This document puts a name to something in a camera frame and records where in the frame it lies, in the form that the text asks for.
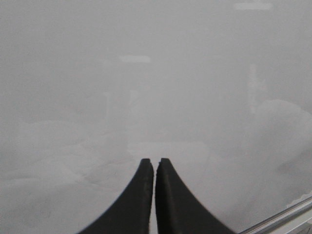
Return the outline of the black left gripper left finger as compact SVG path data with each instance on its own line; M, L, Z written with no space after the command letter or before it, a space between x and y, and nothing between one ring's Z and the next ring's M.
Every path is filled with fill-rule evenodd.
M124 191L81 234L148 234L153 197L154 169L144 158Z

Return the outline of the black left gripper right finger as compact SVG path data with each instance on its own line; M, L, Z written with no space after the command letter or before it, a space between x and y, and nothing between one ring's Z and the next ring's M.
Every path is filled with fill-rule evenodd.
M168 158L157 168L155 206L159 234L234 233L195 198Z

